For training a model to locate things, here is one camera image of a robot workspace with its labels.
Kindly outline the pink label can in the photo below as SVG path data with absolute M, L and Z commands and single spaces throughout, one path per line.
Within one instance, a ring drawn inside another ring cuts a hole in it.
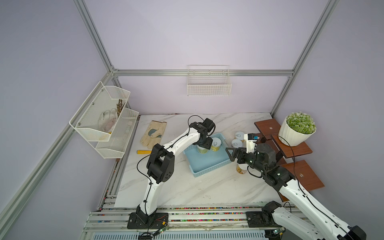
M 234 140 L 232 140 L 231 145 L 233 148 L 242 148 L 243 142 L 239 139 L 234 139 Z

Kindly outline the yellow label can front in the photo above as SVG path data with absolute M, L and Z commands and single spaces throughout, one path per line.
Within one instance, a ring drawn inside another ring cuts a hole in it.
M 217 152 L 222 145 L 222 141 L 220 138 L 217 138 L 217 137 L 212 138 L 212 140 L 213 141 L 212 141 L 212 145 L 211 145 L 211 151 Z

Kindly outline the green label can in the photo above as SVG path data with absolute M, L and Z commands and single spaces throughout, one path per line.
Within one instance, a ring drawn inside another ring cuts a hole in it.
M 197 146 L 197 150 L 200 154 L 206 154 L 208 153 L 209 149 L 206 149 L 206 148 L 203 148 L 203 147 L 200 147 L 200 146 Z

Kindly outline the light blue plastic basket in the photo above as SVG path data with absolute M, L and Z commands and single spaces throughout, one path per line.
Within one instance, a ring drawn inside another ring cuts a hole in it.
M 195 178 L 231 163 L 226 152 L 228 145 L 225 136 L 222 133 L 217 133 L 213 137 L 219 138 L 222 142 L 217 152 L 208 150 L 207 153 L 201 154 L 195 145 L 191 145 L 184 150 L 184 155 L 189 162 L 190 171 Z

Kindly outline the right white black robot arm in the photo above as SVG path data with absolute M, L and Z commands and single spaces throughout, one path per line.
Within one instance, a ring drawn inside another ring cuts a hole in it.
M 289 199 L 309 220 L 288 212 L 271 201 L 262 208 L 264 222 L 288 229 L 302 240 L 365 240 L 367 234 L 359 226 L 350 226 L 317 201 L 286 168 L 277 165 L 276 152 L 268 144 L 257 144 L 253 150 L 226 148 L 232 162 L 246 164 L 261 173 L 261 178 Z

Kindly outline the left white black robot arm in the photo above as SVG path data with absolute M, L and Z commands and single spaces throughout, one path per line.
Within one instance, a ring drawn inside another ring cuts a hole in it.
M 184 133 L 169 143 L 156 144 L 152 148 L 151 154 L 147 156 L 148 171 L 145 174 L 148 185 L 144 199 L 136 209 L 137 215 L 145 219 L 156 212 L 163 184 L 174 173 L 175 158 L 191 145 L 209 150 L 213 142 L 211 135 L 215 129 L 215 123 L 206 118 L 202 122 L 190 123 Z

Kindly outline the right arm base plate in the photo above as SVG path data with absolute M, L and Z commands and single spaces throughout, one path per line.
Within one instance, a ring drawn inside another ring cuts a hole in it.
M 246 212 L 246 219 L 249 228 L 277 228 L 272 215 L 264 212 Z

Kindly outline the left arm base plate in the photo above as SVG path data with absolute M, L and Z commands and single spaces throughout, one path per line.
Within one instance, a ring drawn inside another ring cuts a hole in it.
M 131 213 L 127 229 L 129 230 L 144 230 L 153 229 L 158 230 L 165 227 L 169 221 L 168 213 L 153 213 L 149 217 L 142 216 L 141 214 Z

